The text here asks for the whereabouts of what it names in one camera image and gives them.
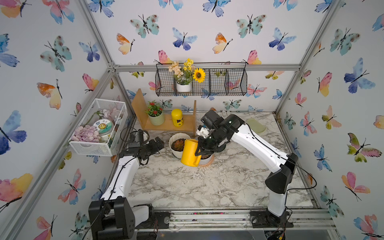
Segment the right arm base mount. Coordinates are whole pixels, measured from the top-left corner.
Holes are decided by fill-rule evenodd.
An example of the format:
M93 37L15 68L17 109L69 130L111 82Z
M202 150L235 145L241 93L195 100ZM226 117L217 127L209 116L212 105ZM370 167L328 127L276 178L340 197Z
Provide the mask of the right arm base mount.
M277 217L268 209L263 211L251 211L250 222L253 228L293 228L294 224L289 222L291 214L288 211Z

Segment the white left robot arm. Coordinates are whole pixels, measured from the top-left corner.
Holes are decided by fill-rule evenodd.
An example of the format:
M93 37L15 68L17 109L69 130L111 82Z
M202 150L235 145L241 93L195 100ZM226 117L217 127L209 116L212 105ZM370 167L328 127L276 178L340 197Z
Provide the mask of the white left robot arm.
M128 240L140 224L153 226L156 217L150 204L132 207L127 199L133 178L142 161L164 148L164 141L156 137L147 143L133 142L119 153L119 163L106 192L98 201L91 202L90 230L94 240Z

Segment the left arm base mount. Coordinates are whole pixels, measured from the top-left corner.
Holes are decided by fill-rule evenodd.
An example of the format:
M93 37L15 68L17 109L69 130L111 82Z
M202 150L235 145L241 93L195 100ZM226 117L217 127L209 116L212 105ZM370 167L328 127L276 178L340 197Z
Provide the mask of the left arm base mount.
M168 229L171 221L169 212L156 212L152 204L136 205L132 208L136 229Z

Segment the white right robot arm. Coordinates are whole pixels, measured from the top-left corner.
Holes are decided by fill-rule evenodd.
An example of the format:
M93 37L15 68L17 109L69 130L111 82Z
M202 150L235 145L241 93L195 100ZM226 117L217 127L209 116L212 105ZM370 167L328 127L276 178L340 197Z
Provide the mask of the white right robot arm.
M231 141L247 149L271 171L265 180L270 190L267 213L281 217L287 209L287 191L296 170L298 156L278 150L236 115L232 114L224 119L210 110L201 121L203 124L197 130L199 137L195 155L220 153Z

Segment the yellow plastic watering can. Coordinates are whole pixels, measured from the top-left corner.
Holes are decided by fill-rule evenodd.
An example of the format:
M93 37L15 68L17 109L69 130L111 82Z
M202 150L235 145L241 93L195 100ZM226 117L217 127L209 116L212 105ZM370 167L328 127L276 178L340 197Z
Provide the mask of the yellow plastic watering can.
M181 163L189 167L198 167L201 155L196 156L198 151L199 142L194 139L185 140L183 155L181 158Z

